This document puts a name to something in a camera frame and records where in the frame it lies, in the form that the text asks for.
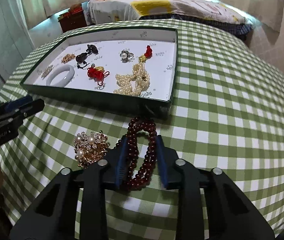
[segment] white bangle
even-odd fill
[[[59,81],[58,83],[54,84],[54,87],[65,87],[73,78],[75,71],[74,68],[71,65],[64,65],[62,67],[59,67],[58,69],[56,69],[47,79],[46,81],[46,85],[47,86],[51,86],[52,80],[60,73],[64,72],[64,71],[68,71],[67,75],[65,78],[63,78],[61,81]]]

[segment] yellow patch on bedspread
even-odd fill
[[[137,0],[131,2],[131,6],[140,16],[172,13],[169,0]]]

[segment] screw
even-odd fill
[[[215,175],[221,175],[223,172],[220,168],[214,168],[212,171]]]
[[[70,170],[69,168],[64,168],[64,169],[61,170],[61,174],[62,174],[62,175],[67,175],[67,174],[69,174],[70,172],[71,172],[71,170]]]
[[[97,163],[100,166],[105,166],[107,164],[107,160],[102,159],[102,160],[99,160]]]
[[[176,164],[177,166],[183,166],[183,165],[186,164],[186,162],[185,162],[185,160],[183,160],[183,159],[177,159],[177,160],[175,161],[175,164]]]

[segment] wooden nightstand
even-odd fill
[[[62,14],[60,17],[58,17],[58,20],[63,33],[87,26],[82,8],[76,12],[67,12]]]

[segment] red cord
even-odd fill
[[[90,67],[87,69],[87,75],[90,78],[94,78],[94,80],[97,81],[97,84],[99,86],[102,86],[104,84],[103,82],[104,78],[109,75],[109,71],[103,73],[102,71],[97,70],[94,67]]]

